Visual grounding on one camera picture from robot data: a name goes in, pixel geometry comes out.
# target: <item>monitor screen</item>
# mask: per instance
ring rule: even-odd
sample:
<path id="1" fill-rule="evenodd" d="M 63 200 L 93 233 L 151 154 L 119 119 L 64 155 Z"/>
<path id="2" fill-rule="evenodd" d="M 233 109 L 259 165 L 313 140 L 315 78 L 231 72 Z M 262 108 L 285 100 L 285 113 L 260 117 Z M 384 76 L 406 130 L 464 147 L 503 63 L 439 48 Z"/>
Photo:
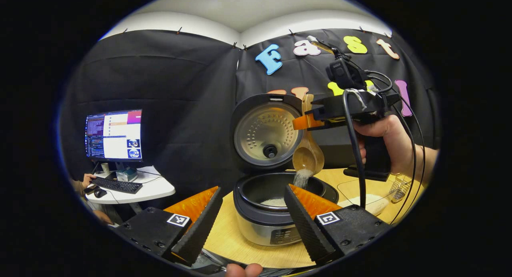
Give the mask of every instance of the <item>monitor screen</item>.
<path id="1" fill-rule="evenodd" d="M 87 157 L 93 160 L 142 162 L 141 115 L 142 109 L 87 116 Z"/>

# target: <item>wooden table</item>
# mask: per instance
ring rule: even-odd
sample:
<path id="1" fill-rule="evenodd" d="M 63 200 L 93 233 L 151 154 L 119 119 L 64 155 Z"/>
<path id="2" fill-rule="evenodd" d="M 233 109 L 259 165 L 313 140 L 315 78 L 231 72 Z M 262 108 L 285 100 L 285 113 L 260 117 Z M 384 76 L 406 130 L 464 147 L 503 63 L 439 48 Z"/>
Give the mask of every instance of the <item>wooden table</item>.
<path id="1" fill-rule="evenodd" d="M 324 169 L 315 175 L 315 177 L 318 177 L 320 180 L 336 188 L 338 193 L 340 193 L 340 201 L 359 196 L 358 180 L 354 177 L 344 175 L 343 169 Z M 390 175 L 390 178 L 386 182 L 367 180 L 366 193 L 384 197 L 388 195 L 394 180 L 394 175 Z M 411 192 L 408 202 L 393 224 L 396 224 L 404 215 L 404 212 L 414 198 L 418 186 L 419 182 L 413 184 L 413 191 Z M 418 195 L 422 193 L 423 187 L 422 185 Z M 405 198 L 396 204 L 390 202 L 378 217 L 384 222 L 390 223 L 404 203 L 404 199 Z M 259 263 L 267 268 L 293 268 L 315 265 L 309 258 L 304 243 L 302 242 L 284 246 L 261 246 L 245 239 L 238 230 L 233 192 L 223 198 L 219 215 L 215 220 L 204 248 L 240 263 Z"/>

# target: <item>computer mouse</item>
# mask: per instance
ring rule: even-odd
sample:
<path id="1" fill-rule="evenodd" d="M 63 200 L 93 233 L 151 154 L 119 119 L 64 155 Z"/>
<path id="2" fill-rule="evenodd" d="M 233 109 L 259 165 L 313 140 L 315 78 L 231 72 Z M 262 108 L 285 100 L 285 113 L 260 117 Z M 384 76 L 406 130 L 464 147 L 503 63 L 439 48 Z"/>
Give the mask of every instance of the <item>computer mouse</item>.
<path id="1" fill-rule="evenodd" d="M 103 197 L 105 195 L 106 195 L 106 191 L 101 189 L 101 188 L 97 188 L 97 190 L 94 191 L 94 196 L 96 198 L 101 198 L 101 197 Z"/>

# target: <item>human hand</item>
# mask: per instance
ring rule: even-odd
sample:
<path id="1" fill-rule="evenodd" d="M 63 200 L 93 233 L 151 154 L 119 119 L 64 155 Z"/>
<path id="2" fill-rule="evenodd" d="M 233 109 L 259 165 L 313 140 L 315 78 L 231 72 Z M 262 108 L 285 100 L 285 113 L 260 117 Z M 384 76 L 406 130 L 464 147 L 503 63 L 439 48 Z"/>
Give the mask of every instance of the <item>human hand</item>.
<path id="1" fill-rule="evenodd" d="M 91 179 L 95 179 L 95 175 L 92 174 L 84 174 L 84 182 L 82 182 L 82 187 L 87 188 L 89 184 L 91 184 Z"/>
<path id="2" fill-rule="evenodd" d="M 114 224 L 112 220 L 110 220 L 110 218 L 107 216 L 107 214 L 101 212 L 100 210 L 93 210 L 93 213 L 96 215 L 96 217 L 98 217 L 99 220 L 111 225 Z"/>
<path id="3" fill-rule="evenodd" d="M 225 277 L 258 277 L 263 267 L 260 264 L 249 264 L 245 270 L 237 264 L 228 264 Z"/>
<path id="4" fill-rule="evenodd" d="M 372 137 L 383 137 L 384 144 L 388 150 L 391 160 L 391 173 L 404 173 L 413 168 L 413 148 L 411 139 L 396 115 L 389 115 L 378 122 L 362 125 L 353 122 L 354 129 L 362 135 Z M 362 163 L 366 163 L 366 149 L 364 148 L 364 139 L 359 138 L 359 150 L 361 152 Z"/>

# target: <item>small box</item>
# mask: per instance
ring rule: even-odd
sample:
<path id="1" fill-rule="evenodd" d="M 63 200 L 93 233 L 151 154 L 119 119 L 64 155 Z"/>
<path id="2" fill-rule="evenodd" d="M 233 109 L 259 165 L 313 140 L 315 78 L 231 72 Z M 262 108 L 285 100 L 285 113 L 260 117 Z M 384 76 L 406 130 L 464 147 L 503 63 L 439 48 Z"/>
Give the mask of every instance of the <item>small box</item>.
<path id="1" fill-rule="evenodd" d="M 117 181 L 132 182 L 137 179 L 137 170 L 133 168 L 123 168 L 116 172 Z"/>

